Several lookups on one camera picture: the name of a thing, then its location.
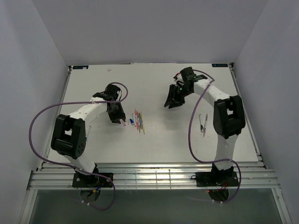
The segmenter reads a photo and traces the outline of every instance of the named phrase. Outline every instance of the yellow pencil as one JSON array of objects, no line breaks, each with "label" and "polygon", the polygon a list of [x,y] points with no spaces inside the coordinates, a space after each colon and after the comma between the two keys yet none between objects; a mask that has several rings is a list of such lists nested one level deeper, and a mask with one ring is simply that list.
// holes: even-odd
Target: yellow pencil
[{"label": "yellow pencil", "polygon": [[142,113],[140,113],[140,115],[141,115],[141,120],[142,120],[143,134],[145,134],[145,126],[144,126],[144,121],[143,121],[143,115],[142,115]]}]

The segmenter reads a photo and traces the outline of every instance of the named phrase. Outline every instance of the black mounting plate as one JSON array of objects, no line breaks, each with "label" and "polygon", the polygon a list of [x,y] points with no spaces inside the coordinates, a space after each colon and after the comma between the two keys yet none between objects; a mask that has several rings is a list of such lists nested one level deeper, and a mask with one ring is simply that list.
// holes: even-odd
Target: black mounting plate
[{"label": "black mounting plate", "polygon": [[[112,181],[113,181],[113,173],[99,173],[100,175],[109,177]],[[106,178],[99,178],[99,183],[93,187],[88,186],[86,183],[84,183],[84,181],[80,180],[79,174],[76,172],[74,174],[74,178],[73,178],[73,183],[72,183],[72,187],[73,188],[97,188],[100,185],[104,185],[102,188],[111,188],[112,187],[112,183],[109,182]]]},{"label": "black mounting plate", "polygon": [[[214,181],[212,172],[196,172],[195,176],[191,177],[192,180],[196,180],[197,187],[219,187]],[[231,176],[226,178],[228,181],[228,187],[237,187],[239,185],[237,173],[233,172]]]}]

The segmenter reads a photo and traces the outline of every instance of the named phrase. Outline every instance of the white arm segment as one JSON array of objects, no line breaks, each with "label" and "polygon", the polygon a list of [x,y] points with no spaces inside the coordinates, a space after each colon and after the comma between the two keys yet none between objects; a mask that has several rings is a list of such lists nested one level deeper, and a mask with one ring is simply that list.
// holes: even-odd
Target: white arm segment
[{"label": "white arm segment", "polygon": [[[201,95],[208,85],[209,80],[202,79],[194,83],[194,93]],[[212,107],[214,107],[214,102],[218,99],[227,99],[229,95],[219,90],[217,87],[211,85],[203,99],[205,99]],[[219,159],[233,159],[235,142],[237,141],[238,135],[232,135],[228,139],[225,139],[223,136],[218,135],[217,151],[215,160]],[[231,161],[223,161],[215,163],[215,166],[218,170],[229,169],[233,163]]]},{"label": "white arm segment", "polygon": [[[99,97],[93,97],[93,98],[91,98],[90,101],[103,101],[103,99],[99,98]],[[81,107],[80,109],[78,109],[77,111],[71,113],[70,117],[75,118],[75,119],[81,118],[82,120],[84,120],[85,121],[85,131],[86,131],[86,134],[87,134],[88,130],[90,128],[90,126],[89,126],[90,123],[94,119],[96,119],[101,113],[104,113],[106,111],[107,111],[107,104],[106,103],[87,104],[87,105]],[[78,157],[76,160],[71,158],[70,156],[67,156],[67,155],[64,155],[64,157],[67,158],[72,163],[72,165],[78,167],[81,170],[92,173],[94,168],[95,168],[94,162],[92,162],[86,156],[85,152],[83,152],[82,155],[80,157]]]}]

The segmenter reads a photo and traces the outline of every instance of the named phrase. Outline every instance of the gray floor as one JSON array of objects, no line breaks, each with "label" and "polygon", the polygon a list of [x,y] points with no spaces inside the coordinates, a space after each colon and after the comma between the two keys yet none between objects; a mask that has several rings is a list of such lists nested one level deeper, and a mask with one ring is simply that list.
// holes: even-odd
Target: gray floor
[{"label": "gray floor", "polygon": [[[112,193],[103,191],[96,204],[109,204]],[[206,190],[120,190],[107,211],[81,204],[79,194],[79,190],[40,190],[30,223],[281,223],[271,189],[241,189],[233,201],[222,206],[188,198],[209,199]]]}]

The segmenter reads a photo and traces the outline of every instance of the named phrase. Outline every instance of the blue wire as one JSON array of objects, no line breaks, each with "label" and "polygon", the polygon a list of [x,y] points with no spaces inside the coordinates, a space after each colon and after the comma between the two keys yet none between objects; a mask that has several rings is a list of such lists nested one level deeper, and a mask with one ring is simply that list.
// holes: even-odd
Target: blue wire
[{"label": "blue wire", "polygon": [[96,189],[96,191],[99,190],[99,189],[100,189],[101,187],[103,187],[103,186],[104,186],[103,184],[100,185],[100,186]]}]

